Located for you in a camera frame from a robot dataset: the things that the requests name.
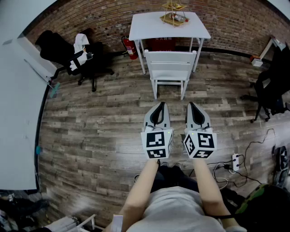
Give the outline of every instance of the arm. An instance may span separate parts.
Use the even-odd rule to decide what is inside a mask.
[[[231,215],[223,203],[221,192],[206,162],[201,159],[194,159],[193,167],[205,213],[209,216]],[[239,224],[234,218],[229,218],[223,219],[222,225],[224,228],[227,228],[230,226],[238,226]]]
[[[139,178],[129,192],[127,200],[119,214],[123,215],[122,232],[141,219],[146,209],[151,188],[158,169],[157,160],[148,160]],[[104,230],[111,231],[111,223]]]

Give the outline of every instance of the baseboard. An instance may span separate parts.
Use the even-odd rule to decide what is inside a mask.
[[[36,148],[39,145],[39,132],[40,132],[40,125],[41,125],[41,120],[42,120],[42,116],[44,113],[44,106],[45,106],[45,102],[48,96],[48,92],[49,92],[49,85],[46,86],[46,89],[44,91],[44,95],[42,98],[42,102],[41,102],[41,106],[40,106],[40,110],[39,110],[39,115],[38,115],[38,120],[37,120],[37,126],[36,126],[36,134],[35,134],[35,144],[34,144],[34,166],[35,166],[35,181],[36,181],[36,188],[37,190],[40,190],[39,188],[39,173],[38,173],[38,154],[36,153]]]
[[[176,51],[188,51],[189,46],[176,46],[175,47]],[[198,50],[198,47],[192,47],[191,50]],[[206,48],[202,47],[201,48],[202,52],[211,52],[211,53],[224,53],[224,54],[230,54],[230,55],[236,55],[236,56],[242,56],[242,57],[247,57],[250,58],[252,54],[247,54],[247,53],[241,53],[237,51],[232,51],[232,50],[227,50],[227,49],[220,49],[220,48]],[[113,53],[108,53],[107,55],[110,57],[116,57],[116,56],[121,56],[123,55],[125,51],[120,51],[120,52],[113,52]],[[263,62],[266,63],[271,63],[270,60],[263,59]]]

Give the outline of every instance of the fire extinguisher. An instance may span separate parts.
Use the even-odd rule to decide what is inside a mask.
[[[130,59],[131,60],[137,59],[138,54],[137,54],[137,50],[136,50],[134,41],[130,41],[128,35],[122,36],[121,40],[122,40],[122,43],[124,45],[124,48],[127,50],[128,54],[130,55]]]

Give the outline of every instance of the tray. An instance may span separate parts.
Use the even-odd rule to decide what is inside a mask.
[[[171,14],[172,14],[172,12],[169,12],[169,13],[167,13],[167,14],[161,16],[160,19],[161,19],[163,22],[165,22],[165,23],[168,23],[168,24],[171,24],[171,25],[173,25],[173,26],[177,26],[177,27],[179,27],[180,25],[186,23],[186,22],[179,22],[179,21],[177,21],[177,20],[174,20],[174,21],[173,21],[173,19],[170,18],[170,15],[171,15]]]

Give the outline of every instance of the office chair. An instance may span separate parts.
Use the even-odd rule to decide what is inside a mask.
[[[254,84],[257,97],[243,95],[242,100],[251,100],[258,102],[256,117],[251,119],[251,123],[257,120],[261,108],[263,107],[267,118],[270,119],[269,109],[271,114],[284,113],[290,111],[290,104],[284,103],[282,95],[290,90],[290,50],[288,45],[281,51],[279,47],[275,49],[274,57],[270,68],[267,71],[261,72],[257,82]]]
[[[77,60],[83,54],[83,51],[74,53],[73,45],[65,41],[58,33],[53,33],[50,30],[44,31],[37,41],[36,45],[39,45],[41,48],[40,56],[43,59],[53,61],[63,65],[69,75],[78,75],[81,74],[82,77],[78,81],[78,85],[81,85],[83,80],[88,77],[92,80],[92,91],[95,92],[95,73],[110,73],[111,75],[114,72],[109,68],[104,68],[104,56],[103,56],[103,44],[102,42],[97,42],[94,44],[85,45],[86,52],[91,52],[93,58],[87,60],[83,65],[80,65]],[[70,65],[71,61],[74,61],[77,69],[71,70]]]

